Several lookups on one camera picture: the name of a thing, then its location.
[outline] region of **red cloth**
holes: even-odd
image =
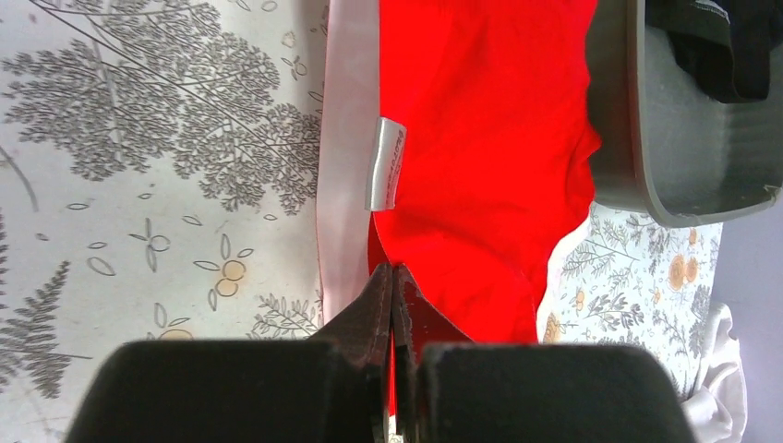
[[[536,341],[549,256],[589,211],[595,7],[380,0],[380,114],[408,136],[396,208],[374,214],[370,268],[406,264],[475,341]]]

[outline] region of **gray surface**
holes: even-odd
[[[734,316],[748,384],[746,443],[783,435],[783,206],[724,225],[713,300]]]
[[[596,200],[649,211],[669,227],[723,222],[771,206],[783,185],[783,49],[764,102],[710,100],[675,63],[644,0],[602,0],[587,38]]]

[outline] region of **gray floor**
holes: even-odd
[[[783,435],[783,203],[725,224],[713,298],[734,316],[748,384],[746,443]]]

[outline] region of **gray plastic bin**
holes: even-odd
[[[589,112],[603,147],[596,201],[664,226],[725,222],[771,207],[783,186],[783,51],[769,98],[709,99],[674,61],[644,0],[599,0],[587,36]]]

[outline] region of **black fabric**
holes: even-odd
[[[765,100],[783,0],[648,0],[647,24],[669,32],[677,64],[719,102]]]

